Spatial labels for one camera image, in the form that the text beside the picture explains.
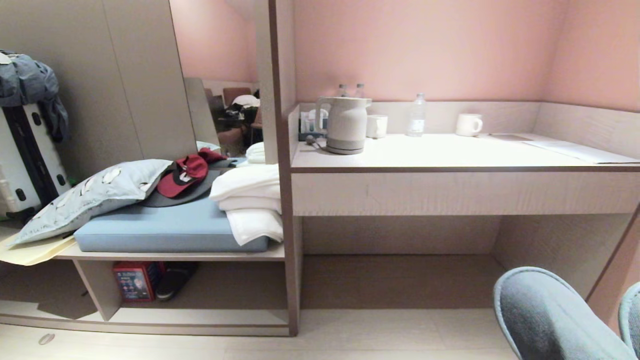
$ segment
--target grey slipper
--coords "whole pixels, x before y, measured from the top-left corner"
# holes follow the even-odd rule
[[[636,360],[632,351],[552,272],[508,271],[495,284],[498,323],[521,360]]]
[[[631,286],[622,297],[618,323],[622,341],[640,357],[640,282]]]

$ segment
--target plastic bottle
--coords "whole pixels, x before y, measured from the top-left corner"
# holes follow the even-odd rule
[[[409,127],[406,131],[407,136],[420,137],[424,133],[424,121],[427,117],[427,102],[424,100],[424,93],[416,96],[411,113],[409,115]]]
[[[353,97],[364,97],[364,84],[357,84],[356,93]]]
[[[345,84],[340,84],[338,90],[338,96],[340,97],[349,97],[349,93],[347,92],[347,86]]]

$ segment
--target desk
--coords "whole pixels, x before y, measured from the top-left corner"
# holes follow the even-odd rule
[[[638,164],[596,165],[489,136],[389,135],[356,155],[301,142],[291,172],[296,216],[632,213],[640,202]]]

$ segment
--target kettle handle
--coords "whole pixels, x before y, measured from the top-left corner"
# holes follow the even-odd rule
[[[322,106],[322,104],[332,105],[333,99],[329,97],[320,96],[316,101],[316,118],[314,123],[314,130],[315,130],[314,132],[326,134],[326,130],[322,128],[322,113],[320,112],[321,110],[320,107]]]

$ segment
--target red cap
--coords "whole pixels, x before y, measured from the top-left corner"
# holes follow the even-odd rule
[[[197,154],[177,160],[176,164],[177,168],[160,179],[157,186],[158,192],[168,198],[174,198],[189,186],[204,180],[209,171],[207,162]]]

